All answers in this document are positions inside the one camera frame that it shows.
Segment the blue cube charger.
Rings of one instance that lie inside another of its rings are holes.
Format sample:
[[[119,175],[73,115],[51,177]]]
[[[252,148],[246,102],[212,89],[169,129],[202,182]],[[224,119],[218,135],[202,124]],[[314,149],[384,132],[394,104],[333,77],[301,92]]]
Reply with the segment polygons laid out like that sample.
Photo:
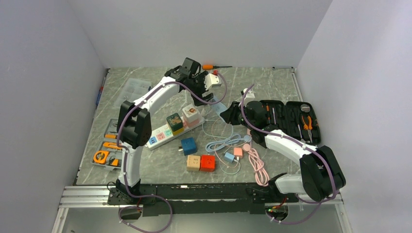
[[[197,152],[197,146],[193,137],[185,138],[181,140],[181,145],[178,148],[179,152],[183,152],[184,155],[190,155]]]

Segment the red cube adapter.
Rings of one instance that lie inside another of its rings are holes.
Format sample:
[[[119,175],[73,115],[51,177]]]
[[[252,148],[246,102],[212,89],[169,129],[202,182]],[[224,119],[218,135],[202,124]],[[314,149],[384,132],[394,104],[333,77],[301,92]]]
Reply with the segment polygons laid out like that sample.
[[[215,156],[202,155],[199,170],[202,172],[213,172],[215,170]]]

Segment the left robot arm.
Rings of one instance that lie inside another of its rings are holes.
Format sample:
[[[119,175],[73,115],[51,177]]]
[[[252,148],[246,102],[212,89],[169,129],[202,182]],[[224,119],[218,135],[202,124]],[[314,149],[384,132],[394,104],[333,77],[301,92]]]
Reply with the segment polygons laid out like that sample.
[[[143,97],[121,105],[117,143],[122,148],[123,159],[116,188],[121,189],[120,197],[126,203],[135,203],[140,196],[141,151],[152,135],[151,115],[183,90],[191,93],[196,106],[212,104],[213,94],[204,95],[207,74],[207,71],[201,71],[200,63],[186,58],[181,66],[168,70]]]

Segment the pink round plug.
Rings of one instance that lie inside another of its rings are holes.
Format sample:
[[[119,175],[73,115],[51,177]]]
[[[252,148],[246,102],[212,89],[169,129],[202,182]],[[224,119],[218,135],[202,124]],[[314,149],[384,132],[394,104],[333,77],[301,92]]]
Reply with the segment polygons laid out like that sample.
[[[249,152],[249,151],[251,151],[251,145],[250,144],[244,144],[243,146],[242,146],[242,149],[245,151],[245,152]]]

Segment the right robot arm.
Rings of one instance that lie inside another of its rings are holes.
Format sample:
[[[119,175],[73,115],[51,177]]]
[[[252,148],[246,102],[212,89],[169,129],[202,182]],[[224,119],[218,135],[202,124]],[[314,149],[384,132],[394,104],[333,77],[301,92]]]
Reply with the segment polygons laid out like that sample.
[[[234,101],[219,116],[225,123],[245,126],[256,144],[279,152],[299,165],[295,174],[280,173],[268,181],[271,200],[306,194],[314,202],[321,202],[345,186],[345,176],[332,149],[318,147],[321,135],[311,104],[279,100]]]

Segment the white cube charger with picture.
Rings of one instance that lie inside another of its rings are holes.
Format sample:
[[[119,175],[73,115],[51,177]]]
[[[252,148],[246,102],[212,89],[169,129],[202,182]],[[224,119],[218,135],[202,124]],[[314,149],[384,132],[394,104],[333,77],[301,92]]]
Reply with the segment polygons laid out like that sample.
[[[188,127],[193,127],[200,122],[200,114],[193,104],[189,104],[182,109],[184,122]]]

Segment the peach cube charger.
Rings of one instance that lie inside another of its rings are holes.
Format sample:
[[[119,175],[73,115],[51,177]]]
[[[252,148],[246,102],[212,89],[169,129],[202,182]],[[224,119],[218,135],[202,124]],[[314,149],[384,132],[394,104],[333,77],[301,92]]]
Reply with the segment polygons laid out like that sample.
[[[201,156],[188,155],[187,156],[187,171],[199,171],[201,166]]]

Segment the light blue power strip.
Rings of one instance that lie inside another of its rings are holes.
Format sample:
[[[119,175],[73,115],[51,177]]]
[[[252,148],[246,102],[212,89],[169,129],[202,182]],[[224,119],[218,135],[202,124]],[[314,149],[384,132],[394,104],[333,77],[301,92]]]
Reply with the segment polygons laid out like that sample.
[[[227,107],[222,102],[219,102],[217,104],[212,104],[212,105],[209,105],[209,106],[214,110],[214,112],[217,114],[217,116],[223,122],[225,122],[225,120],[221,117],[221,113],[225,112],[227,110]]]

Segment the light blue charger plug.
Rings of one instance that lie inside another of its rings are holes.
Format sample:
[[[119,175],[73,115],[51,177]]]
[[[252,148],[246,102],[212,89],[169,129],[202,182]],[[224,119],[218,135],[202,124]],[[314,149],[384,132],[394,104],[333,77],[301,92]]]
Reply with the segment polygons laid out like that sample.
[[[235,160],[235,156],[233,154],[229,153],[229,152],[226,152],[223,156],[223,159],[226,162],[232,163]]]

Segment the small pink plug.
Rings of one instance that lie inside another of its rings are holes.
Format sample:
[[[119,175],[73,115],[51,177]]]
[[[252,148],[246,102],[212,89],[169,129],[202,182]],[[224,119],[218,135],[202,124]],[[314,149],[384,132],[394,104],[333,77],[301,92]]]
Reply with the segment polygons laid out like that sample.
[[[241,158],[243,157],[243,149],[240,148],[240,147],[234,147],[234,148],[233,148],[233,155],[234,155],[236,158],[241,159]]]

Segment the white power strip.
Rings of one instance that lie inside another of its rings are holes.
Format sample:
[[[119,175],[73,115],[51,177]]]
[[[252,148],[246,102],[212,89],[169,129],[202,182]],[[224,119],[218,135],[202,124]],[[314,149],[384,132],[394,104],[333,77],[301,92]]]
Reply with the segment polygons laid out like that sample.
[[[173,134],[171,127],[166,123],[163,126],[152,130],[152,134],[149,138],[149,141],[145,144],[149,150],[156,149],[169,141],[190,132],[191,130],[202,126],[205,122],[205,119],[200,116],[197,120],[188,123],[185,119],[183,119],[183,130],[179,133]]]

